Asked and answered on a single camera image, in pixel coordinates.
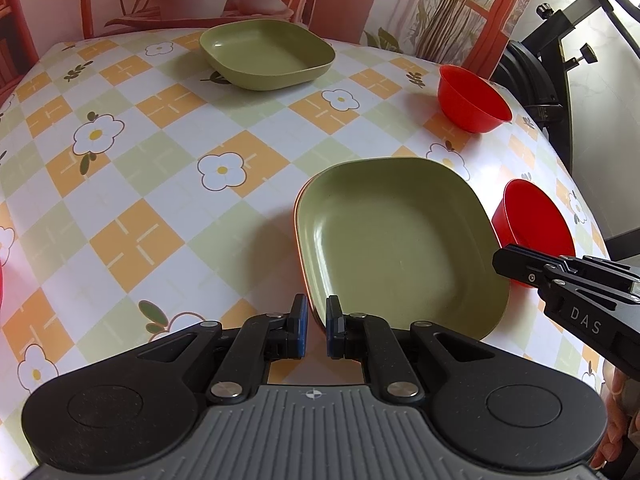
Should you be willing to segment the person's right hand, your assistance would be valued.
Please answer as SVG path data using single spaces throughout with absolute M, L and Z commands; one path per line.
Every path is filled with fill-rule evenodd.
M 623 435 L 628 429 L 628 416 L 620 405 L 627 376 L 611 363 L 605 362 L 603 377 L 602 399 L 608 412 L 608 426 L 590 462 L 590 466 L 594 469 L 600 469 L 606 463 L 618 459 L 622 452 Z

